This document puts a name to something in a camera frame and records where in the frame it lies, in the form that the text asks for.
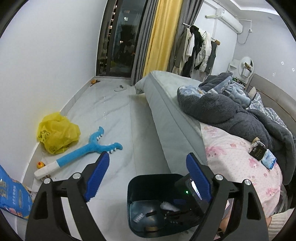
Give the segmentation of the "person's hand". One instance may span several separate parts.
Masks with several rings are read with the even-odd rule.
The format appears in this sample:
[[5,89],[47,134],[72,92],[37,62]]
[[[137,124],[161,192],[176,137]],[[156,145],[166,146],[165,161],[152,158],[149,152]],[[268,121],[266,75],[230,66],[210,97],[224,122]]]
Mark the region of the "person's hand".
[[219,231],[222,232],[222,233],[225,233],[226,232],[226,229],[227,229],[227,226],[228,226],[228,223],[229,223],[229,219],[230,219],[230,215],[231,213],[228,213],[224,219],[222,219],[220,225],[219,225]]

